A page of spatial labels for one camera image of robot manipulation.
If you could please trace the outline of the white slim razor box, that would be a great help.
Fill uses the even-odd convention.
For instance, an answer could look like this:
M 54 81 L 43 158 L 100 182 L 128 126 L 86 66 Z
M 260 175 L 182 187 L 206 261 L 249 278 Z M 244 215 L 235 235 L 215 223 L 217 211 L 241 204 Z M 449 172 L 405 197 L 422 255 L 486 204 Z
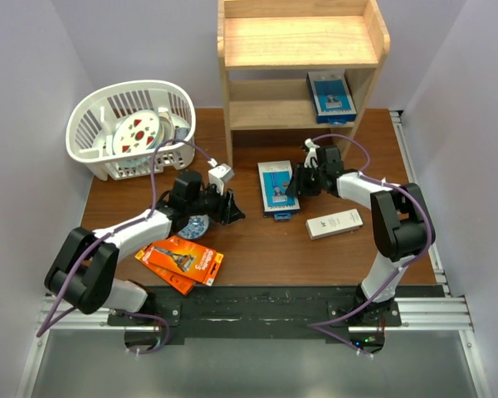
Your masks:
M 311 218 L 305 223 L 312 240 L 355 231 L 363 225 L 364 221 L 357 209 Z

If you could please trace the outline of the blue razor box grey back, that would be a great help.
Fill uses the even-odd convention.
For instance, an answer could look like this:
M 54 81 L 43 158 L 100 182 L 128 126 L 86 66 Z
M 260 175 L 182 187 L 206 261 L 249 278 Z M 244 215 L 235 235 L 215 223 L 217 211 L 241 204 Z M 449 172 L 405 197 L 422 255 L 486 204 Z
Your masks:
M 341 70 L 310 71 L 306 75 L 315 122 L 345 125 L 356 119 L 356 108 Z

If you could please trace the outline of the wooden two-tier shelf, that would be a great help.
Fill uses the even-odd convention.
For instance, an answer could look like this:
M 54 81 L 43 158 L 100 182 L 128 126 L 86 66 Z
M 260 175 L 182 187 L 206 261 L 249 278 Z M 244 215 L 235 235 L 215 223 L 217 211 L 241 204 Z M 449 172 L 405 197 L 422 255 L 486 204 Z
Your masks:
M 220 1 L 217 58 L 227 158 L 242 130 L 317 129 L 304 78 L 234 80 L 233 71 L 343 70 L 357 116 L 333 141 L 349 151 L 390 50 L 375 1 Z

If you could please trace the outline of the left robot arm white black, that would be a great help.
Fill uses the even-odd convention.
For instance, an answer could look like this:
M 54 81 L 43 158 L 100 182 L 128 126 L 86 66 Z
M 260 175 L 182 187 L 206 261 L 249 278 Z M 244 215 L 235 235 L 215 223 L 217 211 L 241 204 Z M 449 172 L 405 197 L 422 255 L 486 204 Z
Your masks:
M 155 315 L 150 293 L 135 282 L 117 279 L 118 263 L 147 244 L 177 234 L 193 216 L 208 216 L 222 225 L 244 218 L 226 187 L 233 174 L 228 165 L 219 165 L 204 182 L 199 172 L 184 170 L 167 196 L 138 216 L 105 229 L 75 228 L 46 274 L 46 289 L 83 314 L 123 310 L 137 325 L 150 323 Z

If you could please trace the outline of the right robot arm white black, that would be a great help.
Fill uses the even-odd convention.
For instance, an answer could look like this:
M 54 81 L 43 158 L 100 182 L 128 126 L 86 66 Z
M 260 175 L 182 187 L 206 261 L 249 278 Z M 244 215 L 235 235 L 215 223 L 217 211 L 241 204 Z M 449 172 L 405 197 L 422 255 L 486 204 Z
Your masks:
M 340 150 L 308 139 L 303 144 L 305 161 L 295 166 L 286 193 L 317 196 L 327 192 L 371 211 L 377 255 L 368 276 L 357 288 L 353 309 L 338 318 L 313 323 L 323 327 L 351 318 L 373 325 L 383 308 L 393 301 L 405 271 L 424 256 L 435 241 L 435 230 L 421 188 L 415 183 L 396 185 L 347 169 Z

